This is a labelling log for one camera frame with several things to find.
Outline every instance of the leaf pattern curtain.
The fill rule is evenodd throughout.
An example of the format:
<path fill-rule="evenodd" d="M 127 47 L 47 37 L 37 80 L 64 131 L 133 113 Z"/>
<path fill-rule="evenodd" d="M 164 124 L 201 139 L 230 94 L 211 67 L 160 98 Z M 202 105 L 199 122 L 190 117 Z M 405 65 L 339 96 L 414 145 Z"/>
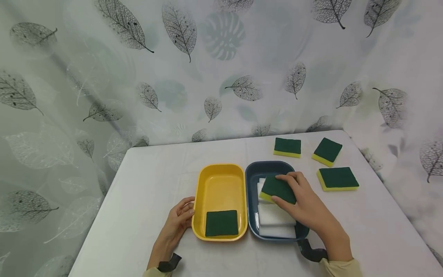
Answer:
<path fill-rule="evenodd" d="M 0 3 L 0 277 L 65 276 L 131 147 L 343 129 L 443 264 L 441 0 Z"/>

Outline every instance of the yellow plastic tray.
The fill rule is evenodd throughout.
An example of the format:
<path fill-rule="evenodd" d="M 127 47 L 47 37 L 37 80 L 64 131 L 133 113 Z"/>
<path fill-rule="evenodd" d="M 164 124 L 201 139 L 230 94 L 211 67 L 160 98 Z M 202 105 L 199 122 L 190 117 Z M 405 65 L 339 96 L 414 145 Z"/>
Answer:
<path fill-rule="evenodd" d="M 232 242 L 241 238 L 248 228 L 245 173 L 236 164 L 212 164 L 198 176 L 194 201 L 192 230 L 201 240 Z M 237 210 L 238 235 L 206 237 L 208 211 Z"/>

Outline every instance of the beige sleeve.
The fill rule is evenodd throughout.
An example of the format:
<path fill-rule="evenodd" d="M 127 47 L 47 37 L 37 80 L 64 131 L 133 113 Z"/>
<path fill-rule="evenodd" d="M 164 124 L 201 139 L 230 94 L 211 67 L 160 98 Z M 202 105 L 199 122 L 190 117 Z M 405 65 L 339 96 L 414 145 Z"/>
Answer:
<path fill-rule="evenodd" d="M 171 275 L 172 272 L 160 272 L 156 267 L 150 268 L 143 273 L 143 277 L 170 277 Z"/>
<path fill-rule="evenodd" d="M 322 259 L 320 268 L 324 277 L 363 277 L 360 264 L 356 259 L 352 261 L 328 261 Z"/>

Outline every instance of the green scouring pad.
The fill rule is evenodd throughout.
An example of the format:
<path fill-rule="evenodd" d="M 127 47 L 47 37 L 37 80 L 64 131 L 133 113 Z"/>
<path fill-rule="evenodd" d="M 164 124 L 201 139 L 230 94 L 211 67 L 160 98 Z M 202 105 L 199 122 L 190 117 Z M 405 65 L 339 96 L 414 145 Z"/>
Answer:
<path fill-rule="evenodd" d="M 276 137 L 274 155 L 300 158 L 300 155 L 302 153 L 301 145 L 301 140 L 286 140 Z"/>
<path fill-rule="evenodd" d="M 206 213 L 207 237 L 238 235 L 237 211 L 208 211 Z"/>
<path fill-rule="evenodd" d="M 324 191 L 354 191 L 359 187 L 350 168 L 321 168 L 317 176 Z"/>
<path fill-rule="evenodd" d="M 276 195 L 289 203 L 295 204 L 296 199 L 291 187 L 282 180 L 276 179 L 275 175 L 266 176 L 263 188 L 260 192 L 260 198 L 268 202 L 274 203 L 271 196 Z"/>
<path fill-rule="evenodd" d="M 343 145 L 338 144 L 327 138 L 323 138 L 317 149 L 314 151 L 312 158 L 330 168 L 334 165 Z"/>

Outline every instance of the white tablecloth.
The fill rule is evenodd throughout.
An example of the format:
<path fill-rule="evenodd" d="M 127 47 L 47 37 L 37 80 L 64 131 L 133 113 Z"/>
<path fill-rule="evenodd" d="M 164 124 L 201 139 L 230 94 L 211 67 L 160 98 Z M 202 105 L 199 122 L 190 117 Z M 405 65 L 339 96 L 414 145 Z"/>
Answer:
<path fill-rule="evenodd" d="M 69 276 L 141 276 L 169 210 L 195 194 L 204 166 L 234 163 L 245 170 L 260 160 L 282 160 L 305 174 L 349 234 L 364 276 L 443 276 L 424 241 L 344 131 L 278 137 L 301 139 L 302 158 L 274 156 L 275 137 L 128 150 Z M 343 144 L 334 166 L 351 167 L 360 184 L 357 191 L 322 191 L 315 173 L 325 166 L 310 156 L 323 137 Z M 314 232 L 308 238 L 313 248 L 323 247 Z M 318 264 L 303 258 L 295 245 L 264 242 L 249 230 L 237 242 L 211 243 L 197 239 L 189 229 L 176 253 L 183 260 L 174 276 L 320 276 Z"/>

